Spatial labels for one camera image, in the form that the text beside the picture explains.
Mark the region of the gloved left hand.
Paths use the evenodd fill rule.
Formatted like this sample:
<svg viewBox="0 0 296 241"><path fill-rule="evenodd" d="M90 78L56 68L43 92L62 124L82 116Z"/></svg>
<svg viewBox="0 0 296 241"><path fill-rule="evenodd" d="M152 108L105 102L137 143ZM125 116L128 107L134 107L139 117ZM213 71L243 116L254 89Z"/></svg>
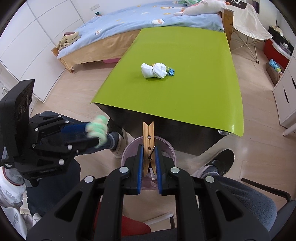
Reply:
<svg viewBox="0 0 296 241"><path fill-rule="evenodd" d="M1 167L1 206L20 209L26 185L16 169Z"/></svg>

